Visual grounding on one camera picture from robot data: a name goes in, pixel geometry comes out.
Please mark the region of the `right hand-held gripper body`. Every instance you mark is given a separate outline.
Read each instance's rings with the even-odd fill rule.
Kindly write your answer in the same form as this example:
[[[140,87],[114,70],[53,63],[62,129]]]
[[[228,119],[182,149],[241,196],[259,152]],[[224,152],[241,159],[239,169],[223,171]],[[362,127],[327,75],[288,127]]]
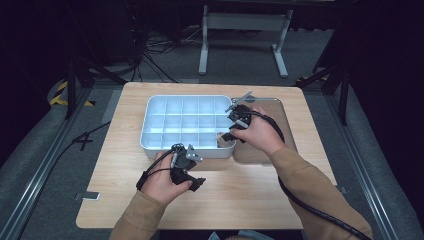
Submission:
[[[252,94],[251,90],[248,90],[245,95],[240,98],[233,98],[231,105],[225,110],[228,113],[228,118],[235,124],[239,124],[242,130],[247,129],[251,122],[251,111],[242,102],[245,101]]]

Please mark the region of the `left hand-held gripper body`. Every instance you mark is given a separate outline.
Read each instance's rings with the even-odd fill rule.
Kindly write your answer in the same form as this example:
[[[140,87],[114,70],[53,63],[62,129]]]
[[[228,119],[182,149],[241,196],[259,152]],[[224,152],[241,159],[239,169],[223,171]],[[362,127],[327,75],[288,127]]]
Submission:
[[[174,152],[170,173],[172,182],[176,185],[186,181],[196,183],[195,181],[197,178],[189,175],[188,171],[194,168],[198,162],[201,162],[203,158],[196,153],[191,144],[189,144],[187,148],[185,148],[182,143],[174,144],[171,150]]]

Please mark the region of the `white compartment organizer box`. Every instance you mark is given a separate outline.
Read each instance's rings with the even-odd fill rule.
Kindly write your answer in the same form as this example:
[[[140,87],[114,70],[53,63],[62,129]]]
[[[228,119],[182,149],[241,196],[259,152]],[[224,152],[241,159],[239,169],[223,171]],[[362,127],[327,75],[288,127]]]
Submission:
[[[234,142],[219,144],[219,133],[227,133],[232,121],[226,109],[232,104],[225,95],[155,95],[146,105],[140,145],[153,159],[174,144],[191,144],[203,158],[228,158]]]

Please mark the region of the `person's right hand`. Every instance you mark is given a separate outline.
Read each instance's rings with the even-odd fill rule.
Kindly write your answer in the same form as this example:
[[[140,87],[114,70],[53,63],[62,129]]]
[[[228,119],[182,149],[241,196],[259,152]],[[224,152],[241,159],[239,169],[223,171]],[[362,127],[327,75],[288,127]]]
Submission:
[[[257,115],[251,117],[251,123],[247,129],[232,129],[230,133],[239,139],[245,140],[267,156],[271,156],[278,150],[287,149],[287,145],[272,125]]]

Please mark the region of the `person's left hand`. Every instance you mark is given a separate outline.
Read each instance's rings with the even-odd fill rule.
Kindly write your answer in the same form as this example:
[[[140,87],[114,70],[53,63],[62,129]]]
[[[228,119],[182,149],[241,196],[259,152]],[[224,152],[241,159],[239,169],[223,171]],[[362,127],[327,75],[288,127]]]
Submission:
[[[172,156],[167,155],[152,168],[153,174],[146,180],[141,188],[145,195],[165,204],[170,204],[175,198],[187,192],[192,185],[191,181],[185,181],[175,185],[170,177],[169,167]]]

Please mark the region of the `brown translucent flat lid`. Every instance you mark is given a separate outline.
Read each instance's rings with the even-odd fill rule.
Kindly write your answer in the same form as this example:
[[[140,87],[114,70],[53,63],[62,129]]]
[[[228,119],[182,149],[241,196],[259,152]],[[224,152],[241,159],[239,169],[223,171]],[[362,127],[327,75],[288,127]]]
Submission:
[[[277,98],[249,97],[245,101],[242,101],[242,104],[248,108],[254,106],[264,109],[266,114],[275,120],[276,124],[282,131],[285,144],[291,150],[297,151],[296,143],[294,141],[286,110],[282,101]],[[240,140],[238,140],[235,145],[233,158],[235,161],[242,164],[271,164],[271,161],[265,153],[255,149],[248,143],[242,143]]]

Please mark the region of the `grey floor tape strip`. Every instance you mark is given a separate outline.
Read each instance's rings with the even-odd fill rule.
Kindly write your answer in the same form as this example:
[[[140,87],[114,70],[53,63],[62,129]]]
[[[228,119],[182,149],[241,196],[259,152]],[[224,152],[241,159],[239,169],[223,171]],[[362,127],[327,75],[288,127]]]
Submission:
[[[108,105],[106,107],[106,110],[101,120],[102,123],[107,123],[112,120],[118,101],[120,99],[121,93],[122,93],[121,90],[114,90],[112,92],[112,95],[110,97],[110,100],[108,102]]]

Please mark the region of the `small grey tape piece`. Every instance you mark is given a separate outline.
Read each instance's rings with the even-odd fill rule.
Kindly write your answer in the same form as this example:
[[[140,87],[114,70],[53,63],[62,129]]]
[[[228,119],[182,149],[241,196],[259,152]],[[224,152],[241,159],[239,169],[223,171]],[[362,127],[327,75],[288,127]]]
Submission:
[[[86,191],[86,192],[81,192],[81,193],[77,193],[74,197],[74,199],[76,201],[83,201],[83,200],[95,200],[97,201],[100,197],[100,193],[99,192],[91,192],[91,191]]]

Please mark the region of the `black metal stand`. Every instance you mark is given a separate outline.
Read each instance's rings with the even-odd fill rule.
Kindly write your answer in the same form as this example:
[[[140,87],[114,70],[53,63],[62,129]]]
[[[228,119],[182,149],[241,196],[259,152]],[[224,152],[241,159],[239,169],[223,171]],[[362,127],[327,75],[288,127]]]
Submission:
[[[94,62],[91,62],[78,55],[71,57],[67,66],[67,77],[65,78],[68,83],[68,106],[66,119],[70,119],[77,108],[76,82],[79,81],[83,88],[92,88],[95,83],[90,69],[94,69],[100,75],[111,79],[119,85],[125,85],[127,83],[126,80],[122,79],[106,68],[95,64]]]
[[[316,82],[324,77],[327,78],[325,84],[321,87],[321,92],[324,95],[332,95],[335,93],[337,88],[340,88],[339,104],[338,104],[338,116],[343,125],[347,125],[346,121],[346,110],[347,100],[349,92],[349,80],[350,74],[348,69],[344,65],[335,65],[329,68],[325,68],[312,76],[301,77],[296,81],[294,87],[304,88],[313,82]]]

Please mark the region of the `yellow black hazard tape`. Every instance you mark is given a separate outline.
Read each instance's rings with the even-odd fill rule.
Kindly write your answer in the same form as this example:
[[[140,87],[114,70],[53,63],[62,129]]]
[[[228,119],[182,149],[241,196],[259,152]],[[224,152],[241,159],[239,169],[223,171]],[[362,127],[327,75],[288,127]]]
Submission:
[[[61,95],[64,93],[67,86],[68,86],[68,82],[66,80],[64,80],[58,86],[55,94],[53,95],[52,99],[50,100],[51,105],[62,105],[62,106],[68,105],[68,101],[61,98]]]

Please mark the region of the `white metal desk frame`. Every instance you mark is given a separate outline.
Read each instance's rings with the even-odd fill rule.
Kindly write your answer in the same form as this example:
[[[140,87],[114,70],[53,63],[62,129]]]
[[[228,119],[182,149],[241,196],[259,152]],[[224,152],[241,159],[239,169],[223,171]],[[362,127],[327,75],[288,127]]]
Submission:
[[[213,30],[252,30],[279,32],[279,40],[271,46],[274,59],[282,78],[288,77],[288,71],[283,59],[282,48],[292,20],[292,10],[287,10],[283,15],[247,14],[247,13],[214,13],[203,7],[202,16],[202,47],[198,73],[207,73],[208,63],[208,31]]]

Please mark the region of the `aluminium floor rail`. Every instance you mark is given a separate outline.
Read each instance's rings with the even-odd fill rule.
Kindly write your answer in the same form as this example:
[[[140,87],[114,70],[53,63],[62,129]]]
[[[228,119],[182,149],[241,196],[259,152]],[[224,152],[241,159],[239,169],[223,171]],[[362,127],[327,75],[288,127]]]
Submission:
[[[342,135],[342,138],[347,145],[353,170],[357,176],[359,184],[361,185],[383,240],[399,240],[398,235],[387,215],[386,209],[382,204],[381,198],[376,191],[370,175],[363,163],[362,157],[360,156],[360,153],[353,141],[350,131],[339,118],[336,101],[331,96],[325,96],[324,99],[330,109],[333,118],[336,121],[336,125]]]
[[[51,146],[43,157],[29,183],[26,185],[18,204],[0,232],[0,240],[19,240],[32,215],[32,212],[35,209],[42,189],[59,159],[59,151],[65,141],[65,137],[69,133],[72,124],[83,108],[85,101],[88,99],[91,92],[91,88],[83,88],[79,96],[76,98],[73,113],[61,124]]]

